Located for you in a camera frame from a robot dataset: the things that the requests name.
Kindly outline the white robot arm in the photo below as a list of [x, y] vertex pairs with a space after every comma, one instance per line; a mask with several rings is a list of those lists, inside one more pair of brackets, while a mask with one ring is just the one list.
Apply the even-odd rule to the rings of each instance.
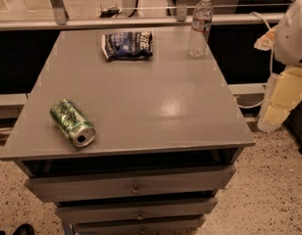
[[271, 73], [259, 113], [258, 128], [269, 133], [280, 128], [302, 101], [302, 0], [295, 0], [254, 47], [272, 50], [275, 59], [285, 65], [280, 74]]

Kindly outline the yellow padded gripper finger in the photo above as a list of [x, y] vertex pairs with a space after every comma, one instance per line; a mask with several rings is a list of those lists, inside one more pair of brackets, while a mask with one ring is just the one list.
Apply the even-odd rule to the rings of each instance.
[[276, 33], [277, 26], [275, 25], [256, 40], [254, 48], [262, 51], [273, 50], [275, 48]]
[[301, 101], [302, 68], [286, 67], [281, 74], [273, 73], [267, 82], [258, 128], [267, 133], [277, 130]]

